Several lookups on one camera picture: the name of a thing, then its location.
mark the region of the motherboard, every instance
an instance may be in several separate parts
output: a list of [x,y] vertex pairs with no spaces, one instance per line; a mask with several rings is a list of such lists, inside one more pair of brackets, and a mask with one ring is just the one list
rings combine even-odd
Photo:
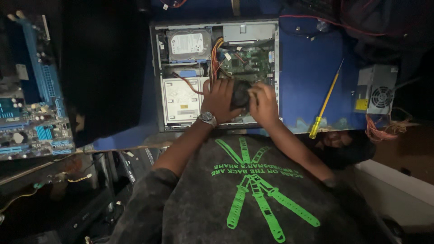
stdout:
[[2,19],[16,74],[0,80],[0,160],[75,151],[45,16]]
[[228,77],[245,80],[251,84],[263,82],[269,85],[274,84],[273,41],[265,42],[265,47],[250,46],[236,47],[237,52],[228,50],[221,52],[221,60],[225,60],[225,53],[228,53],[230,60],[222,63],[220,70]]

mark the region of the yellow label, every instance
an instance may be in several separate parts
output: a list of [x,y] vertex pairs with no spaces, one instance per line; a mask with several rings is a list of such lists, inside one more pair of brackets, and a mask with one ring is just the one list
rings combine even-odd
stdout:
[[355,102],[355,109],[367,110],[368,109],[368,100],[367,99],[357,99]]

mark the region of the hand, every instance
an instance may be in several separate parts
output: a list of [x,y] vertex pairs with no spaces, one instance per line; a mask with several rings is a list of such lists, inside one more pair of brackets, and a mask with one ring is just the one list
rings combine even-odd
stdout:
[[281,123],[274,88],[264,83],[255,83],[249,89],[250,114],[265,129]]
[[210,80],[205,81],[204,102],[201,112],[211,112],[217,120],[217,124],[225,123],[240,115],[243,109],[229,110],[230,100],[232,99],[233,79],[218,79],[213,82],[212,91],[208,86]]

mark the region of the green circuit board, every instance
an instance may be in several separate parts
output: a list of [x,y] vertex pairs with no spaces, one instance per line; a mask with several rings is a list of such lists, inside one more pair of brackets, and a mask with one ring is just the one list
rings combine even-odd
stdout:
[[271,52],[268,48],[259,47],[229,51],[227,54],[230,60],[226,58],[221,68],[229,76],[249,81],[252,84],[256,82],[272,84],[274,71],[271,70],[270,61],[272,60],[269,59]]

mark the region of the spare power supply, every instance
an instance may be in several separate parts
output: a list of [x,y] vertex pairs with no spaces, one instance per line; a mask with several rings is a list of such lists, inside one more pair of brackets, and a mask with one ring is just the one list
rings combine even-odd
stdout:
[[354,111],[368,114],[388,114],[392,109],[398,67],[373,65],[358,74]]

